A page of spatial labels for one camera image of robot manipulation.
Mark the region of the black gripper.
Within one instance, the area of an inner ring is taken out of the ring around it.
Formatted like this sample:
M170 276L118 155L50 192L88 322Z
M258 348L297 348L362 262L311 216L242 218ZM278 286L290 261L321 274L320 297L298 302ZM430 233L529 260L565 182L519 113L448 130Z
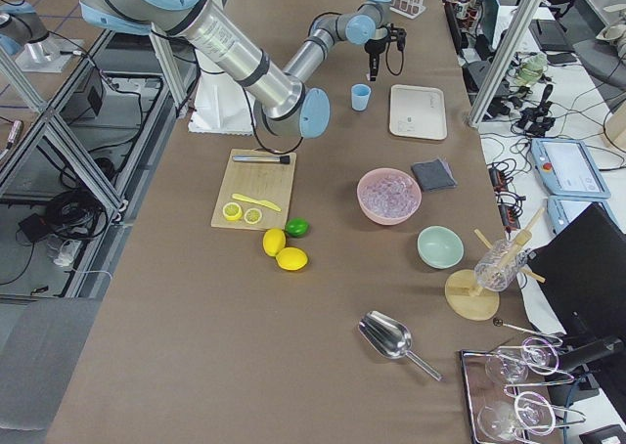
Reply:
M396 43L397 50L401 53L401 65L404 65L404 50L406 46L406 29L396 27L393 23L386 25L373 39L365 43L364 49L369 56L368 80L376 81L380 69L380 55L388 50L392 43Z

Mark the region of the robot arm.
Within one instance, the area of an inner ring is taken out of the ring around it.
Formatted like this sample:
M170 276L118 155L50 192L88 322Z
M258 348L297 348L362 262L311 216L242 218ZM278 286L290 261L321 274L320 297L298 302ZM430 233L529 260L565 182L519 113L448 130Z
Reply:
M1 48L25 72L62 72L84 44L47 28L34 8L1 6Z
M148 35L157 26L209 57L255 99L256 118L276 136L317 138L329 124L325 91L305 85L340 41L365 45L390 25L392 0L365 0L353 13L315 22L285 68L238 29L212 0L80 0L82 17L100 28Z

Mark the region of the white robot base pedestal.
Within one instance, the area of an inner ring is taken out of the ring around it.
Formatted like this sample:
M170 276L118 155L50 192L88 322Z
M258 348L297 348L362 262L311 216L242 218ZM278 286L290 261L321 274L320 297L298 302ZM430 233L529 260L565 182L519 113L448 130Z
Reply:
M248 106L253 106L255 99L204 53L198 49L195 53L201 68L201 77L188 125L189 131L251 135L252 118Z

